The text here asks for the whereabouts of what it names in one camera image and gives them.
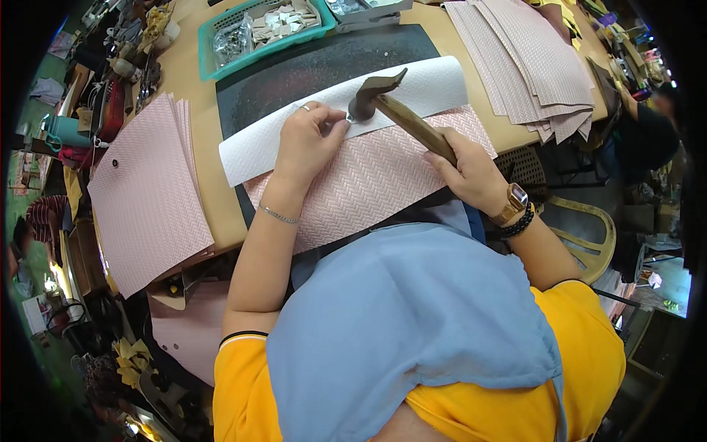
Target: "striped shirt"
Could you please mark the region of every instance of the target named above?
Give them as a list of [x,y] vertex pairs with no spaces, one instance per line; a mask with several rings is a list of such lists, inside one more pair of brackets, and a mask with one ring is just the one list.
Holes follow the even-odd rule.
[[57,232],[62,227],[64,218],[64,208],[69,203],[69,198],[64,195],[54,195],[53,197],[37,198],[27,208],[25,218],[34,229],[34,239],[41,243],[48,243],[52,239],[52,231],[49,228],[49,211],[57,216]]

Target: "stack of pink leather pieces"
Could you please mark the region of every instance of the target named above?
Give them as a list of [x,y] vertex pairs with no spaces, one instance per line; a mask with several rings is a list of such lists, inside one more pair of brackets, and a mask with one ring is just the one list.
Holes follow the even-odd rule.
[[[497,157],[470,105],[425,118],[453,127]],[[294,253],[333,243],[371,227],[445,186],[423,158],[427,149],[399,126],[347,139],[315,178],[305,198]],[[243,183],[257,207],[271,173]]]
[[88,184],[104,265],[125,297],[213,254],[189,120],[187,101],[158,96],[123,127]]
[[557,142],[592,124],[594,83],[574,50],[522,0],[444,6],[479,72],[496,115]]
[[152,336],[182,367],[214,386],[214,362],[230,281],[202,282],[187,308],[175,310],[148,296]]

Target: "workbench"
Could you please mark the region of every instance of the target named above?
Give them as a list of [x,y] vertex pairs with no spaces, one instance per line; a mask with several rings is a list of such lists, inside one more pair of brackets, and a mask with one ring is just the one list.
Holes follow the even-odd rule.
[[[175,100],[189,100],[192,119],[192,143],[197,169],[201,202],[206,221],[214,237],[216,253],[239,247],[247,233],[235,190],[228,186],[221,166],[218,145],[223,141],[216,104],[214,81],[199,78],[199,26],[227,9],[244,3],[244,0],[223,0],[209,7],[205,0],[174,0],[173,20],[181,33],[173,45],[158,58],[162,66],[162,81],[157,91],[174,93]],[[592,57],[601,67],[609,70],[609,58],[598,36],[583,12],[575,5],[568,5],[583,36],[579,57],[588,72],[592,72],[586,57]],[[401,12],[401,24],[419,23],[432,40],[440,56],[453,55],[464,71],[469,103],[481,119],[496,151],[516,149],[540,141],[537,132],[528,132],[523,125],[512,125],[508,117],[495,116],[479,73],[469,52],[452,24],[448,14],[439,6],[415,3],[409,11]],[[607,108],[598,87],[592,89],[595,109],[594,121],[607,117]]]

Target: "hammer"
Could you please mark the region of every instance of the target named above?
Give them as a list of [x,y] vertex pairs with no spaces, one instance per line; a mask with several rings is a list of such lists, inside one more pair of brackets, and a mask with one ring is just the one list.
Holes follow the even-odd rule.
[[349,114],[354,120],[366,121],[378,109],[428,150],[444,157],[457,167],[457,157],[444,136],[412,112],[409,107],[385,95],[386,92],[400,85],[406,73],[407,68],[394,77],[368,77],[356,92],[356,97],[349,103]]

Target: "teal plastic basket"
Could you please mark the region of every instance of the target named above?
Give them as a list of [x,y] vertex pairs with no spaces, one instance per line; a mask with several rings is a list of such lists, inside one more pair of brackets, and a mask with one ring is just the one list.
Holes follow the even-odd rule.
[[299,33],[288,35],[276,42],[270,43],[249,54],[243,55],[233,60],[231,63],[216,68],[216,55],[214,54],[214,35],[220,29],[243,20],[243,15],[250,9],[262,5],[278,4],[279,0],[250,0],[244,4],[230,9],[221,15],[207,21],[199,27],[199,76],[202,81],[222,78],[231,75],[239,69],[243,69],[249,64],[253,64],[263,57],[286,49],[292,45],[316,40],[324,37],[328,30],[334,29],[336,21],[334,16],[325,5],[324,0],[310,0],[311,4],[319,12],[322,25],[316,28],[307,29]]

